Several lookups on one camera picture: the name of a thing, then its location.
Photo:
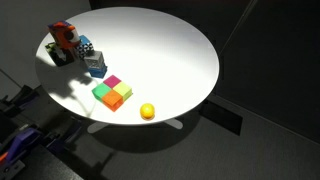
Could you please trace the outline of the yellow ball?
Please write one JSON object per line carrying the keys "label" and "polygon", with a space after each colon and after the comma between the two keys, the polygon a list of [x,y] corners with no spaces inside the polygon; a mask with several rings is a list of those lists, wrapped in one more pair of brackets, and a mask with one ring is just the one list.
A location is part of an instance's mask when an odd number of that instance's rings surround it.
{"label": "yellow ball", "polygon": [[145,103],[140,107],[140,115],[143,119],[150,120],[155,116],[155,108],[150,103]]}

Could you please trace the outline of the black green patterned cube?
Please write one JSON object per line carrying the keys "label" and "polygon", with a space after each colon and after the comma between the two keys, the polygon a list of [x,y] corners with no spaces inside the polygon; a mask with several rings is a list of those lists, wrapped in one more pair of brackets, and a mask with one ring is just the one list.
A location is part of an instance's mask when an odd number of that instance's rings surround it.
{"label": "black green patterned cube", "polygon": [[72,50],[59,48],[55,42],[48,43],[45,49],[58,67],[70,64],[75,60]]}

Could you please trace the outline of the black equipment at left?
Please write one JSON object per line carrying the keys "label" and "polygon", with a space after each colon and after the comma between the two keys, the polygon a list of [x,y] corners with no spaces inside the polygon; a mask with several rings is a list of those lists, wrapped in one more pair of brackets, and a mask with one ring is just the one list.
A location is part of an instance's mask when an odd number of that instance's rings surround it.
{"label": "black equipment at left", "polygon": [[74,120],[62,135],[35,124],[18,126],[12,121],[38,96],[24,85],[11,100],[8,96],[0,100],[0,180],[83,180],[56,157],[81,129],[79,120]]}

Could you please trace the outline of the gray block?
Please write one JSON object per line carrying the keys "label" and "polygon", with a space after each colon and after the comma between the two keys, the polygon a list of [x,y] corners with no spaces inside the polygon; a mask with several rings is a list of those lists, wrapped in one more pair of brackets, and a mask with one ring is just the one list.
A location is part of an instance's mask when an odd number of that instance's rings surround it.
{"label": "gray block", "polygon": [[101,51],[94,51],[84,57],[84,62],[90,69],[101,69],[104,66],[104,57]]}

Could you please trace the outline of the black white triangle cube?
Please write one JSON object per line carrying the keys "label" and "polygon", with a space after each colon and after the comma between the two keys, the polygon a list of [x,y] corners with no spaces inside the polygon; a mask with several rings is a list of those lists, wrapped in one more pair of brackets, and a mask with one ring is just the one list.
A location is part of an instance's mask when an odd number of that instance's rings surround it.
{"label": "black white triangle cube", "polygon": [[76,47],[76,52],[80,59],[83,59],[86,55],[90,55],[94,51],[92,42],[85,36],[80,35],[80,44]]}

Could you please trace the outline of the orange patterned cube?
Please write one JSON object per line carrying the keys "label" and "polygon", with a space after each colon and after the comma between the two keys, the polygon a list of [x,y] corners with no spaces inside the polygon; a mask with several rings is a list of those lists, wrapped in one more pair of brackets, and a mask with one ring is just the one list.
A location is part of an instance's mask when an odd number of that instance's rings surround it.
{"label": "orange patterned cube", "polygon": [[66,21],[50,24],[48,30],[60,48],[69,49],[80,44],[76,28]]}

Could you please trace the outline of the four-colour square block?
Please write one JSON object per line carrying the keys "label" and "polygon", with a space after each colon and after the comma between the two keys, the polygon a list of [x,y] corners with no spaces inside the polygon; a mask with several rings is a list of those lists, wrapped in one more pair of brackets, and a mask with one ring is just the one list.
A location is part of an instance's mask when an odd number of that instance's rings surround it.
{"label": "four-colour square block", "polygon": [[133,94],[132,88],[115,75],[92,89],[94,97],[111,111],[117,111]]}

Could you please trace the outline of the blue block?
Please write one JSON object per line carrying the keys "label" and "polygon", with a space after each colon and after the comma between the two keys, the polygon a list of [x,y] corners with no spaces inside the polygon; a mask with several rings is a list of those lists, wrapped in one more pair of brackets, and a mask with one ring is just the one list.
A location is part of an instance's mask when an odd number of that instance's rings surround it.
{"label": "blue block", "polygon": [[103,78],[107,72],[107,67],[106,66],[103,66],[102,68],[100,69],[95,69],[95,68],[89,68],[88,69],[88,72],[90,73],[90,75],[92,77],[95,77],[95,78]]}

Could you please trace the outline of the purple clamp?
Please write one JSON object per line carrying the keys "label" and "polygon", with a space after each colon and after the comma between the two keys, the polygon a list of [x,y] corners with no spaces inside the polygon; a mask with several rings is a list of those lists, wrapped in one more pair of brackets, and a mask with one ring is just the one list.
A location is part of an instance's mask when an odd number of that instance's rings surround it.
{"label": "purple clamp", "polygon": [[12,165],[34,148],[42,138],[42,133],[34,128],[28,128],[17,134],[8,148],[1,154],[0,163]]}

